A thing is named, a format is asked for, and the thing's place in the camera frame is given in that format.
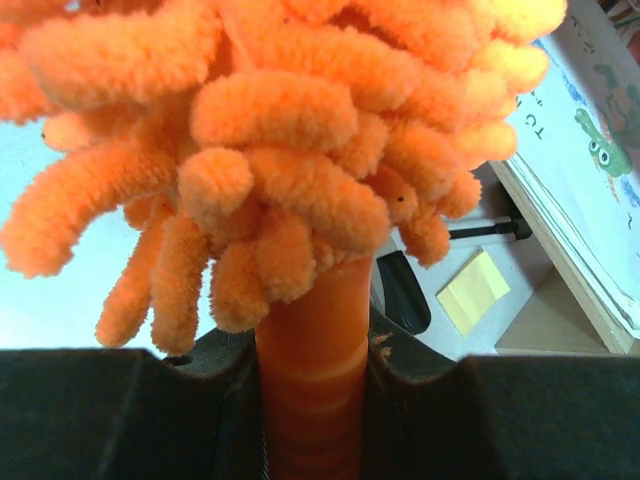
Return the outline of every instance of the book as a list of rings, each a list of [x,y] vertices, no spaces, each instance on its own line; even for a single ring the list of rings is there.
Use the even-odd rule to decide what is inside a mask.
[[[508,166],[611,318],[640,338],[640,68],[596,0],[570,0],[535,44],[551,66],[518,97]]]

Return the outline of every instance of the orange paper tube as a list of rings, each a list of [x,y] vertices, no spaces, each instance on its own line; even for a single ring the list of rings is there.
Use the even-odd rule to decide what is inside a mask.
[[[320,274],[256,327],[270,478],[360,478],[372,258]]]

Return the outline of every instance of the desk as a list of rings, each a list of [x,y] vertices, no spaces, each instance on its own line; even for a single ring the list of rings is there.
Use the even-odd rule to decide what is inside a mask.
[[[498,218],[506,215],[504,191],[499,188],[499,180],[491,167],[483,165],[475,173],[483,184],[483,198],[468,218]],[[491,256],[511,291],[490,308],[466,337],[462,337],[436,295],[480,248]],[[391,244],[384,249],[384,253],[393,250],[404,250],[397,231],[392,234]],[[496,354],[496,343],[553,267],[535,235],[513,243],[452,248],[444,260],[427,269],[420,266],[415,258],[407,256],[407,259],[432,314],[431,325],[417,338],[453,360],[472,354]]]
[[[0,123],[0,225],[33,177],[62,156],[44,146],[41,131],[42,122],[22,128]],[[73,248],[73,261],[53,278],[25,280],[6,269],[0,251],[0,349],[99,347],[94,331],[102,303],[138,235],[126,224],[121,210],[102,215]],[[209,315],[209,278],[207,270],[198,303],[198,336],[215,326]],[[159,355],[151,342],[149,322],[128,347],[147,348]]]

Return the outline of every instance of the cartoon frog illustration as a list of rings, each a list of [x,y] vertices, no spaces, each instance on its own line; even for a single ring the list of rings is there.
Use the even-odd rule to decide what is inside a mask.
[[[583,108],[576,111],[575,120],[590,137],[593,161],[607,173],[611,193],[620,202],[614,179],[633,169],[627,148],[640,149],[640,93],[635,85],[622,88],[610,65],[598,64],[594,70],[604,76],[608,92],[606,109],[596,106],[600,129]]]

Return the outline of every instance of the orange tree craft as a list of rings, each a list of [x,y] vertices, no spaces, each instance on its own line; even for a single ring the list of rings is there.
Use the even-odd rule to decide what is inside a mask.
[[[179,355],[215,260],[218,327],[255,328],[272,478],[357,478],[372,256],[394,227],[422,265],[446,255],[566,1],[72,3],[0,0],[0,119],[44,117],[66,153],[0,230],[8,268],[56,275],[122,206],[140,239],[97,339],[151,309]]]

